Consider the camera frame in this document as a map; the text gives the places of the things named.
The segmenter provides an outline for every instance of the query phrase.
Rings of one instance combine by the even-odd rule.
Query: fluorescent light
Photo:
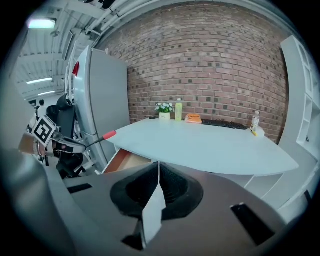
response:
[[[45,82],[45,81],[52,81],[52,77],[48,77],[48,78],[43,78],[43,79],[39,79],[39,80],[33,80],[30,82],[26,82],[28,85],[31,84],[35,84],[35,83],[40,83],[40,82]]]
[[[54,29],[56,21],[52,19],[31,19],[28,22],[29,29]]]
[[[53,93],[55,93],[55,92],[56,92],[55,90],[53,90],[53,91],[48,91],[48,92],[40,93],[40,94],[38,94],[38,96],[46,95],[46,94],[53,94]]]

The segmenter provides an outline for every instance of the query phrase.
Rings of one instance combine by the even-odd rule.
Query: drawer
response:
[[[151,162],[152,161],[148,158],[131,153],[121,148],[115,153],[102,173],[107,174],[118,172],[132,167],[142,166]]]

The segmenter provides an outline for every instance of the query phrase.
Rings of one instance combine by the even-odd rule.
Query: white desk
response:
[[[250,130],[184,121],[145,119],[108,141],[142,157],[223,175],[269,176],[299,165],[266,137]]]

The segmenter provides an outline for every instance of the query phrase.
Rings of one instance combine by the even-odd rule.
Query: ceiling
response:
[[[73,44],[80,33],[104,13],[100,7],[97,0],[87,4],[77,0],[51,0],[31,15],[32,18],[56,19],[56,23],[54,29],[28,30],[14,81],[25,99],[32,100],[50,91],[62,94]],[[27,84],[49,77],[53,81]]]

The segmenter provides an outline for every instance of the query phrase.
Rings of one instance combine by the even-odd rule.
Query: clear bottle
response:
[[[259,111],[255,111],[254,112],[254,116],[252,117],[252,122],[251,122],[251,130],[252,131],[256,131],[258,124],[259,124],[259,120],[260,120],[260,116],[259,116]]]
[[[175,104],[175,120],[182,120],[182,103],[180,98],[178,98],[178,102]]]

